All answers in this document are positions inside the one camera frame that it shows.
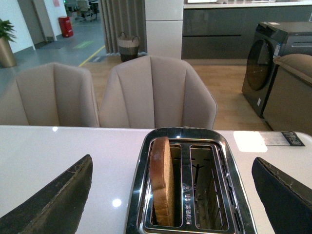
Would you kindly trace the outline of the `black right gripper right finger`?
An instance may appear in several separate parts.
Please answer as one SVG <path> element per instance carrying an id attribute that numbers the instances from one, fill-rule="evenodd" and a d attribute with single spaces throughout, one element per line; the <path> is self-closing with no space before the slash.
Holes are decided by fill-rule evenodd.
<path id="1" fill-rule="evenodd" d="M 312 190 L 266 160 L 253 161 L 252 176 L 276 234 L 312 232 Z"/>

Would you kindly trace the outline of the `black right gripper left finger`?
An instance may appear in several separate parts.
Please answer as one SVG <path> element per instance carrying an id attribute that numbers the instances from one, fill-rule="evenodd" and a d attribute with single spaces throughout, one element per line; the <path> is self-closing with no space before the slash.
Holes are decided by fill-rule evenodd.
<path id="1" fill-rule="evenodd" d="M 24 203 L 1 217 L 2 234 L 76 233 L 92 184 L 93 161 L 85 155 Z"/>

